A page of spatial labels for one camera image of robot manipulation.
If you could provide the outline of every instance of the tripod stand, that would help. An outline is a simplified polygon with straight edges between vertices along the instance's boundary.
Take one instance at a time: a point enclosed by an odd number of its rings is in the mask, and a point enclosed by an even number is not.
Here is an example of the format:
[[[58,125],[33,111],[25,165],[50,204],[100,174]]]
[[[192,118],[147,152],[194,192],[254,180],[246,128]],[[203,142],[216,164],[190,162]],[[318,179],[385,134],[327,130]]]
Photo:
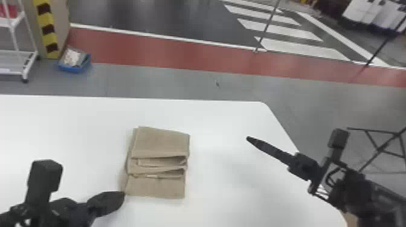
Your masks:
[[[402,130],[400,130],[398,132],[390,132],[390,131],[385,131],[385,130],[373,130],[373,129],[360,129],[360,128],[354,128],[354,127],[348,127],[347,129],[352,130],[352,131],[363,131],[367,135],[369,141],[372,143],[372,146],[375,148],[375,153],[361,168],[359,168],[359,170],[358,170],[359,172],[362,172],[366,167],[368,167],[368,165],[370,165],[381,153],[385,153],[387,155],[392,155],[397,158],[403,159],[405,162],[405,171],[384,172],[384,173],[406,173],[406,151],[405,151],[405,144],[404,144],[403,138],[402,138],[402,134],[406,132],[406,127],[404,127]],[[388,140],[386,140],[386,142],[384,142],[382,145],[378,146],[376,141],[372,138],[371,132],[391,134],[392,136]],[[401,155],[397,154],[397,153],[393,153],[393,152],[388,152],[386,150],[386,148],[396,139],[399,140],[399,145],[400,145],[401,152],[402,152]]]

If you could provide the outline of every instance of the red floor stripe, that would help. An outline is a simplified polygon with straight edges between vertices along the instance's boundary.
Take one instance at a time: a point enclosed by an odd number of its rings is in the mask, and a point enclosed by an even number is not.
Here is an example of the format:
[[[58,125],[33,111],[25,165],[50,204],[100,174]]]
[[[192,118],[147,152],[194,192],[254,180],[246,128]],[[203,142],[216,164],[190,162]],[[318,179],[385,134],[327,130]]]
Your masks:
[[[406,87],[406,71],[282,53],[72,28],[68,45],[92,54],[95,63],[230,72],[248,75]]]

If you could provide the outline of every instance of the white table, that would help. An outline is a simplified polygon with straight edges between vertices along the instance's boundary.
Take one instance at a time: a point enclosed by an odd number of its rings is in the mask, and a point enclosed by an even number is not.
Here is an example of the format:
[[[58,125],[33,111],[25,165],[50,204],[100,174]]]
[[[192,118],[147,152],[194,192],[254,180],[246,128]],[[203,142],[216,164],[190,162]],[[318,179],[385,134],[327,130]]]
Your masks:
[[[308,182],[245,141],[251,135],[296,151],[265,104],[239,101],[0,95],[0,211],[24,200],[36,159],[64,167],[52,199],[82,202],[119,189],[138,126],[191,134],[186,198],[127,196],[95,227],[346,225],[335,208],[308,195]]]

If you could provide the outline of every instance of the folded towel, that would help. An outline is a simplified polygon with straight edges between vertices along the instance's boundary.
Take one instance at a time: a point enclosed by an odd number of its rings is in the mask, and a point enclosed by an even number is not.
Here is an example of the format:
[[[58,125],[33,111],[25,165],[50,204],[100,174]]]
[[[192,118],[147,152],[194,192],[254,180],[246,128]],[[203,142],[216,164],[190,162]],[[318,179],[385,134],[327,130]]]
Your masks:
[[[130,196],[182,199],[185,197],[185,177],[158,178],[129,175],[124,191]]]
[[[131,158],[184,157],[187,159],[189,157],[189,137],[188,134],[181,132],[139,127],[135,130]]]
[[[181,199],[185,196],[185,171],[189,135],[139,127],[134,129],[126,160],[128,195]]]

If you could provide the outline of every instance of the crosswalk stripes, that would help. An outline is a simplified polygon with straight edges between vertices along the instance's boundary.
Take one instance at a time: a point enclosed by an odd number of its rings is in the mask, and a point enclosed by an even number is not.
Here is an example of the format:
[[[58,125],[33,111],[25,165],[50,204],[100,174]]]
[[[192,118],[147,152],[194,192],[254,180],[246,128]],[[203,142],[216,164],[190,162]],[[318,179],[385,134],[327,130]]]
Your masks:
[[[336,49],[326,48],[322,46],[312,46],[267,38],[264,38],[262,40],[261,45],[269,51],[300,54],[311,57],[324,57],[327,59],[337,59],[344,61],[350,60],[346,56],[344,56],[344,54],[338,52]]]
[[[266,24],[249,21],[246,19],[238,19],[238,21],[247,29],[256,30],[256,31],[263,31],[265,29]],[[316,41],[322,42],[323,40],[317,37],[315,34],[311,33],[310,31],[304,31],[294,28],[286,28],[278,25],[269,25],[268,29],[266,30],[267,33],[275,33],[275,34],[282,34],[284,36],[292,36],[301,39],[312,39]]]
[[[270,13],[262,13],[254,10],[247,10],[245,8],[240,8],[240,7],[235,7],[232,5],[225,5],[225,8],[228,9],[228,11],[234,13],[234,14],[240,14],[240,15],[245,15],[245,16],[251,16],[255,18],[261,18],[261,19],[266,19],[268,20],[270,17]],[[279,16],[279,15],[274,15],[272,20],[281,22],[281,23],[286,23],[286,24],[292,24],[296,26],[301,26],[298,22],[293,20],[292,18],[286,17],[286,16]]]
[[[245,5],[245,6],[264,9],[264,10],[273,10],[274,9],[274,7],[272,7],[270,5],[265,5],[265,4],[256,3],[256,2],[250,2],[250,1],[246,1],[246,0],[221,0],[221,1],[235,3],[235,4],[239,4],[239,5]],[[277,13],[283,13],[279,9],[276,9],[276,12]]]
[[[256,31],[253,36],[258,40],[259,38],[256,37],[258,31],[263,31],[266,26],[263,20],[269,19],[270,10],[274,8],[246,0],[221,1],[230,13],[237,16],[237,20],[247,30]],[[301,29],[302,26],[295,19],[281,16],[283,12],[279,9],[277,9],[277,13],[272,19],[274,23],[271,23],[266,31],[270,36],[266,35],[261,43],[266,50],[335,60],[350,60],[336,49],[323,46],[323,40],[320,37],[311,31]]]

